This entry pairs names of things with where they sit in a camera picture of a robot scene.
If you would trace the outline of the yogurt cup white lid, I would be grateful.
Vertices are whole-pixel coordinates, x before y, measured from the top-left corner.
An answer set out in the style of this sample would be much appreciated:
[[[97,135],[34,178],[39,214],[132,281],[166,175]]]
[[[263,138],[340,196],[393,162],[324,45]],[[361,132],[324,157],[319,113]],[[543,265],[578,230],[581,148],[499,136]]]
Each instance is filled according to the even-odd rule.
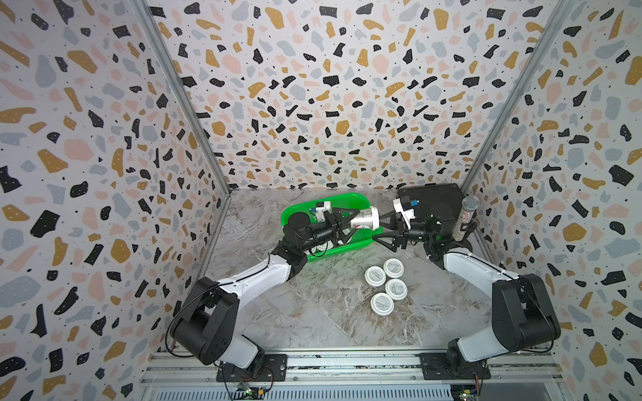
[[[378,292],[370,299],[370,307],[380,317],[388,317],[394,311],[395,304],[390,295]]]
[[[372,266],[368,267],[364,273],[364,280],[371,287],[384,286],[387,281],[387,275],[382,267]]]
[[[386,282],[386,293],[393,301],[399,302],[407,298],[408,288],[401,279],[394,278]]]
[[[390,279],[399,279],[405,272],[405,266],[402,261],[396,258],[386,260],[383,266],[386,276]]]
[[[379,210],[376,207],[364,209],[349,224],[354,229],[376,231],[381,225]]]

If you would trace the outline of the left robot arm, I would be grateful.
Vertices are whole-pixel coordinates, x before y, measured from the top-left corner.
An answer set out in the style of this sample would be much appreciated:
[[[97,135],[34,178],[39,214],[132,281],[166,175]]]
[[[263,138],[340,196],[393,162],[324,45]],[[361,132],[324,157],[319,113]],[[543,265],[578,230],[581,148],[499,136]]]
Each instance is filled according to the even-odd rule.
[[[323,212],[322,222],[312,222],[306,212],[295,212],[283,226],[284,237],[254,267],[221,282],[208,277],[198,280],[167,329],[166,338],[176,340],[202,364],[231,364],[253,374],[262,367],[264,350],[235,333],[237,314],[255,298],[295,278],[311,252],[332,243],[346,245],[358,230],[377,230],[379,212],[333,208]]]

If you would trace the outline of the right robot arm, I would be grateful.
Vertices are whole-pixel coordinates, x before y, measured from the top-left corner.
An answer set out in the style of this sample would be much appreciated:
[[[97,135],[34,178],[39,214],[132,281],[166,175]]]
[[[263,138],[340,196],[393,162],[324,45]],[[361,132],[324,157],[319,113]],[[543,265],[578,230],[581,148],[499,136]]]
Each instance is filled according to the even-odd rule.
[[[474,334],[449,342],[446,366],[466,366],[496,356],[528,351],[549,352],[561,335],[561,327],[541,277],[519,275],[498,267],[471,250],[467,237],[456,240],[452,222],[431,215],[424,222],[406,219],[400,212],[380,216],[384,232],[373,240],[391,251],[421,242],[429,261],[471,283],[491,300],[490,324]]]

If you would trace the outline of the green plastic basket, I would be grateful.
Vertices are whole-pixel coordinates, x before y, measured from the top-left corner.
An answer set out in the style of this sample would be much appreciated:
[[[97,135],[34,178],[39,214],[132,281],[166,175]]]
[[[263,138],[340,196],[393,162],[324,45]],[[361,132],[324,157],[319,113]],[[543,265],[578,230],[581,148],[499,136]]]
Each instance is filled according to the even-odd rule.
[[[288,244],[297,247],[298,250],[305,253],[310,261],[317,261],[326,257],[332,257],[341,253],[352,252],[365,248],[373,242],[373,235],[381,234],[383,232],[383,228],[381,226],[376,231],[359,229],[350,244],[343,247],[336,247],[332,242],[326,242],[326,244],[319,246],[307,246],[305,241],[309,225],[313,223],[322,223],[316,222],[314,216],[309,213],[309,210],[317,202],[325,201],[331,202],[332,209],[334,207],[339,207],[363,210],[373,207],[364,195],[356,193],[334,195],[287,207],[281,214],[281,224],[284,229],[284,240]],[[324,222],[339,224],[343,229],[350,228],[350,224],[347,220],[344,220],[341,216],[337,217],[333,212],[325,213]]]

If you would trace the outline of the black hard case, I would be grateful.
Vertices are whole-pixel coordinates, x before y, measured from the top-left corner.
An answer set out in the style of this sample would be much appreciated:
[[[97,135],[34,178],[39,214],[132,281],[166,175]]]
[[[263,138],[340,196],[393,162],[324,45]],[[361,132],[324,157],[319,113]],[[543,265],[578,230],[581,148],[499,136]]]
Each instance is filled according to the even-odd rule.
[[[415,221],[424,222],[434,212],[440,219],[456,219],[461,210],[464,195],[457,184],[436,184],[424,186],[405,186],[397,191],[399,198],[408,197],[418,201]]]

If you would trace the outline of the glitter tube on black stand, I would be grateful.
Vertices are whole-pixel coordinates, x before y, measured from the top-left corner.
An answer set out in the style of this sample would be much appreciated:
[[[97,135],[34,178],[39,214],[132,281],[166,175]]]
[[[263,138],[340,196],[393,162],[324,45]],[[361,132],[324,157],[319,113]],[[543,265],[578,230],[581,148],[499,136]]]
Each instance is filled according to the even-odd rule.
[[[461,210],[453,226],[451,237],[456,242],[463,242],[476,228],[476,211],[481,202],[475,195],[467,195],[461,201]]]

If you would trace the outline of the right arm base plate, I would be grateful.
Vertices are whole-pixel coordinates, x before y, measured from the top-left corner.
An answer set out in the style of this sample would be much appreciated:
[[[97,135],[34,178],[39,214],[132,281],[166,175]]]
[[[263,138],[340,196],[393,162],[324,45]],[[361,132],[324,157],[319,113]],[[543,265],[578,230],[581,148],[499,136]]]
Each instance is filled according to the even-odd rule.
[[[419,359],[424,380],[491,379],[484,361],[470,363],[450,352],[423,353]]]

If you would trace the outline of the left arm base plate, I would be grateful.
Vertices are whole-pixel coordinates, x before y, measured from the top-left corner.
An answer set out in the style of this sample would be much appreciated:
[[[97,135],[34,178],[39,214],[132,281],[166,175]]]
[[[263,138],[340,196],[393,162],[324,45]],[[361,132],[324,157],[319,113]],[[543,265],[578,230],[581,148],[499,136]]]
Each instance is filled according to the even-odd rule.
[[[240,381],[284,382],[287,367],[287,354],[262,354],[245,369],[239,368],[234,364],[222,363],[222,368],[217,372],[216,381],[218,383]]]

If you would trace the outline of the aluminium rail frame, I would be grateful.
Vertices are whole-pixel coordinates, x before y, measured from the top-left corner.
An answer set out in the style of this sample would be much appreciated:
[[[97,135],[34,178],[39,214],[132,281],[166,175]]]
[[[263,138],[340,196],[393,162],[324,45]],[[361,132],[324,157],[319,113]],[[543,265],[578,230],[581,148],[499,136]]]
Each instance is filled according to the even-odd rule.
[[[508,354],[468,369],[446,367],[441,350],[274,349],[250,378],[231,365],[183,354],[153,355],[143,400],[570,400],[549,354]]]

